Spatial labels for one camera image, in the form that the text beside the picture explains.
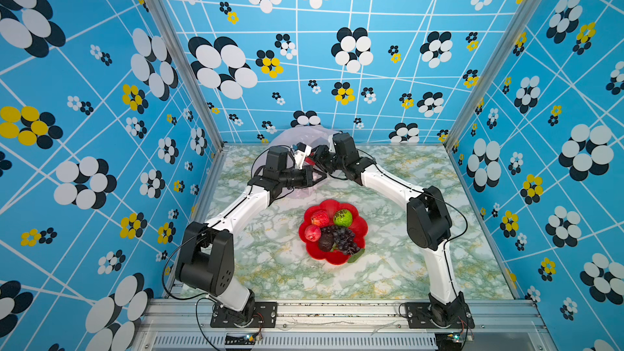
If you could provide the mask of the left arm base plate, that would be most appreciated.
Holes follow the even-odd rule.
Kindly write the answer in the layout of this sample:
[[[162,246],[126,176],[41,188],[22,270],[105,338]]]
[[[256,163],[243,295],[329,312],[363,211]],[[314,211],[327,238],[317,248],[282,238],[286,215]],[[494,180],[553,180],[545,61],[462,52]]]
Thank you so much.
[[[274,328],[278,313],[277,302],[255,302],[242,311],[214,304],[210,326],[212,328]]]

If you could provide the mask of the green custard apple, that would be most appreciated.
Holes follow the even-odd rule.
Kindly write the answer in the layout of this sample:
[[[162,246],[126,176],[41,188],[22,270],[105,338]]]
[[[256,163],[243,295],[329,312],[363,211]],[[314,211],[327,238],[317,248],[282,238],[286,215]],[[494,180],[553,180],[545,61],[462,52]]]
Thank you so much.
[[[333,223],[338,227],[350,228],[353,222],[354,216],[352,212],[347,209],[341,209],[333,216]]]

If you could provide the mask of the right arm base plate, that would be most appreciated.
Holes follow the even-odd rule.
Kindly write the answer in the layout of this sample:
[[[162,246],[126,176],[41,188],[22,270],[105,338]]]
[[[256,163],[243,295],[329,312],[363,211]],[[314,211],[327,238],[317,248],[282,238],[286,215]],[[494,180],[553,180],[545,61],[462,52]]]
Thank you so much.
[[[475,322],[466,302],[456,300],[440,305],[431,302],[406,302],[400,308],[410,329],[474,329]]]

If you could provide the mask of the red flower-shaped plate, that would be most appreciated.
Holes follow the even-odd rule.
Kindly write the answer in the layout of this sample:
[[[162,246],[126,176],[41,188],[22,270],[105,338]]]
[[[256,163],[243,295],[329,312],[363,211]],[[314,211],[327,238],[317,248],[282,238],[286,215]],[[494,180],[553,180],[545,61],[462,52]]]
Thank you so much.
[[[298,229],[308,255],[341,266],[364,254],[368,224],[358,209],[346,202],[328,199],[305,211]]]

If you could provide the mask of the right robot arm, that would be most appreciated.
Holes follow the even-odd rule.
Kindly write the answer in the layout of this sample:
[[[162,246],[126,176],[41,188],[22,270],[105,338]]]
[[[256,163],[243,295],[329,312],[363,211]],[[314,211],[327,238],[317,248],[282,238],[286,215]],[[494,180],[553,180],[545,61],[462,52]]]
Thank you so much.
[[[430,320],[439,328],[460,322],[474,328],[464,293],[455,281],[450,242],[453,221],[441,191],[413,185],[380,167],[377,161],[358,150],[347,133],[331,136],[331,146],[317,146],[311,160],[327,174],[342,172],[347,180],[369,188],[406,211],[406,233],[419,247],[430,282]]]

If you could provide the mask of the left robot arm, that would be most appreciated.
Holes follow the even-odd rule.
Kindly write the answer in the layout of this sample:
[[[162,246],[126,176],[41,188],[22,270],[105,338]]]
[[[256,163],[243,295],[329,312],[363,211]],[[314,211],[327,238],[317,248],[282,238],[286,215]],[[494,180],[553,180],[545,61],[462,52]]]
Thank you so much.
[[[234,276],[234,237],[289,190],[310,188],[327,176],[308,162],[314,152],[303,143],[294,150],[269,148],[265,164],[253,170],[240,197],[214,218],[193,222],[185,229],[175,279],[205,292],[231,324],[250,323],[255,305],[254,292]]]

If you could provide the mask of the pink plastic bag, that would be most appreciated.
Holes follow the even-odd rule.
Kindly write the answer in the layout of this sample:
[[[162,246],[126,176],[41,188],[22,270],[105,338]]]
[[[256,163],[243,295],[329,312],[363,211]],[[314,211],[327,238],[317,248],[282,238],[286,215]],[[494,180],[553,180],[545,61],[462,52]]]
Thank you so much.
[[[316,146],[326,145],[332,147],[331,137],[334,134],[338,134],[338,131],[324,128],[323,126],[297,126],[283,131],[269,144],[269,149],[277,148],[281,150],[287,150],[289,154],[292,154],[292,146],[296,146],[298,143],[303,143],[311,148]]]

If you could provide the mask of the red strawberry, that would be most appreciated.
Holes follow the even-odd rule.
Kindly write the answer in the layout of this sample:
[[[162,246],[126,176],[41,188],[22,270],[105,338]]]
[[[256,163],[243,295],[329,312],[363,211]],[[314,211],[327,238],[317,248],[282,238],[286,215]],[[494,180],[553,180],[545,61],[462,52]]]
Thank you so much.
[[[329,216],[328,212],[324,210],[315,211],[315,213],[310,217],[310,222],[319,228],[325,228],[333,225],[332,218]]]

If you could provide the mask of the pink red apple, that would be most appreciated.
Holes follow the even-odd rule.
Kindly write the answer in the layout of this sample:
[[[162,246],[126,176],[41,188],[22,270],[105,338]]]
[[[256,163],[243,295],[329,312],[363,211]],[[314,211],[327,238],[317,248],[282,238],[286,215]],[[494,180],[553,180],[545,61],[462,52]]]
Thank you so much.
[[[322,236],[321,228],[317,225],[310,224],[304,230],[304,237],[309,242],[317,242]]]

